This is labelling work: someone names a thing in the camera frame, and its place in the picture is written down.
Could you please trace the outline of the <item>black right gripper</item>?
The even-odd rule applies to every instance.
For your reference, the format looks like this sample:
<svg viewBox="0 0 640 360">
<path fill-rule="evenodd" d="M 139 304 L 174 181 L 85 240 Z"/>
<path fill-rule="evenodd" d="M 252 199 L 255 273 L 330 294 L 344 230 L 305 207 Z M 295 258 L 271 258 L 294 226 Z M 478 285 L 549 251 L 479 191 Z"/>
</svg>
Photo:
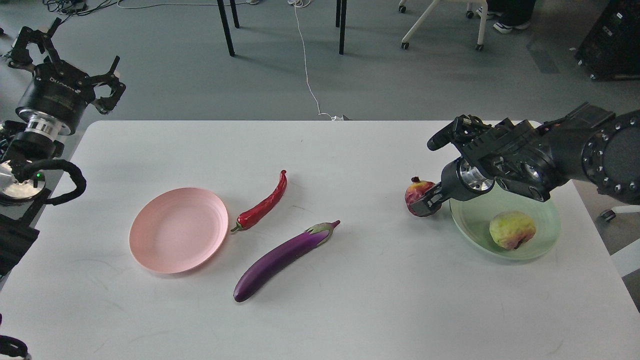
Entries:
<svg viewBox="0 0 640 360">
<path fill-rule="evenodd" d="M 447 164 L 441 172 L 440 182 L 412 182 L 411 207 L 423 217 L 438 212 L 446 199 L 470 201 L 489 193 L 495 185 L 492 178 L 463 157 Z"/>
</svg>

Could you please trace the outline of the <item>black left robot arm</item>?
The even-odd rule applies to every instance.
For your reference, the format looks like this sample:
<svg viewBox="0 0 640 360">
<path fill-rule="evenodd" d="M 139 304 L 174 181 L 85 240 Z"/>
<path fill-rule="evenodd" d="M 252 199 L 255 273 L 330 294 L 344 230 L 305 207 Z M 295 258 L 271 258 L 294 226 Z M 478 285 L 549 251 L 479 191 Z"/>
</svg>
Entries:
<svg viewBox="0 0 640 360">
<path fill-rule="evenodd" d="M 87 107 L 109 114 L 126 91 L 118 56 L 98 75 L 61 59 L 53 37 L 62 23 L 56 18 L 44 30 L 23 27 L 5 55 L 9 68 L 29 72 L 31 80 L 15 109 L 18 120 L 1 122 L 2 284 L 38 239 L 42 210 L 86 191 L 80 168 L 63 157 L 60 137 L 76 133 Z"/>
</svg>

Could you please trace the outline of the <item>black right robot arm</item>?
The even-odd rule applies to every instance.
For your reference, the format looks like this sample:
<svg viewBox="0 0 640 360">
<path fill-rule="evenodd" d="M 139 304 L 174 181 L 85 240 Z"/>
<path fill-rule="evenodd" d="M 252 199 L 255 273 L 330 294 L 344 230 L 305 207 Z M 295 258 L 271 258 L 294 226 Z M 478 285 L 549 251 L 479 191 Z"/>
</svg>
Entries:
<svg viewBox="0 0 640 360">
<path fill-rule="evenodd" d="M 427 142 L 436 151 L 452 144 L 460 156 L 441 179 L 407 202 L 428 217 L 449 199 L 470 201 L 499 186 L 539 202 L 569 180 L 590 182 L 601 195 L 637 206 L 640 198 L 639 112 L 617 115 L 583 103 L 569 114 L 534 126 L 506 118 L 486 124 L 460 115 Z"/>
</svg>

